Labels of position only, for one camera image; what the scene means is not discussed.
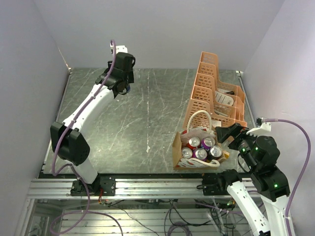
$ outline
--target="stacked plastic bin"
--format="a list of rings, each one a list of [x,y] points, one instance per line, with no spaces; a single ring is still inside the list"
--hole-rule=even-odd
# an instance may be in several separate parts
[[[199,110],[208,111],[212,121],[217,121],[213,124],[228,127],[237,122],[247,126],[244,121],[244,100],[245,94],[240,86],[219,80],[218,56],[202,52],[183,128],[186,128],[190,116]],[[209,127],[204,114],[199,114],[192,125]]]

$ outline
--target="gray wall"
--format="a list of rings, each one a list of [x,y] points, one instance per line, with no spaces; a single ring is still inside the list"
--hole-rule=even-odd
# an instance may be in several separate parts
[[[284,0],[35,0],[70,67],[104,67],[114,38],[141,68],[244,70]]]
[[[286,0],[245,70],[244,85],[256,117],[297,122],[315,140],[315,1]],[[289,124],[274,123],[279,168],[290,188],[302,169],[307,143]],[[300,236],[314,235],[314,151],[292,204]]]
[[[0,7],[0,230],[13,235],[68,75],[32,0]]]

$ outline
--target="gray marble table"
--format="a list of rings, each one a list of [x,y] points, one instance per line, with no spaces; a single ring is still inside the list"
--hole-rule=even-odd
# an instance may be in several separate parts
[[[74,68],[60,109],[59,122],[85,99],[104,69]],[[90,160],[100,173],[203,173],[236,169],[237,152],[217,170],[173,170],[172,142],[182,131],[196,70],[135,69],[131,92],[119,95],[100,114],[85,137],[91,147]],[[235,71],[220,71],[224,82],[240,85]],[[245,120],[252,127],[246,104]],[[44,173],[51,173],[53,153],[49,147]],[[57,160],[56,168],[64,164]],[[62,173],[71,173],[65,169]]]

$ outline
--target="marble tabletop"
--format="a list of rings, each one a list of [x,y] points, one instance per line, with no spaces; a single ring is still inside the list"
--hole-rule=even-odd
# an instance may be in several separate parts
[[[86,98],[103,68],[74,68],[61,104],[59,122],[67,118]],[[100,173],[164,174],[222,172],[242,170],[237,164],[237,152],[217,170],[173,170],[172,142],[182,131],[185,111],[196,70],[192,69],[135,69],[131,92],[118,95],[99,115],[85,139],[91,147],[89,158]],[[240,85],[236,72],[220,71],[224,82]],[[249,107],[245,107],[248,127],[253,124]],[[53,152],[46,156],[44,173],[51,173]],[[64,161],[58,158],[56,168]],[[64,169],[63,174],[71,173]]]

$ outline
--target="bag handle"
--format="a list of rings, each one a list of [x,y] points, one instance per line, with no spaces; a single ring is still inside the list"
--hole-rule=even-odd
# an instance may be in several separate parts
[[[207,115],[207,118],[208,118],[208,120],[209,120],[209,127],[210,127],[210,128],[207,128],[207,132],[208,132],[208,133],[211,132],[211,130],[212,130],[212,120],[211,120],[211,116],[210,116],[210,114],[209,114],[207,111],[205,111],[205,110],[200,110],[200,111],[197,111],[197,112],[195,112],[194,114],[192,114],[192,116],[189,118],[189,121],[188,121],[188,124],[187,124],[187,133],[189,133],[190,124],[191,124],[191,122],[192,122],[192,119],[193,119],[196,115],[198,115],[199,113],[205,113],[205,114]]]
[[[189,160],[194,160],[194,161],[199,162],[199,163],[201,163],[201,164],[203,164],[205,166],[210,166],[210,167],[219,167],[220,166],[220,162],[217,161],[217,160],[211,160],[210,163],[202,161],[202,160],[199,160],[197,158],[191,158]]]

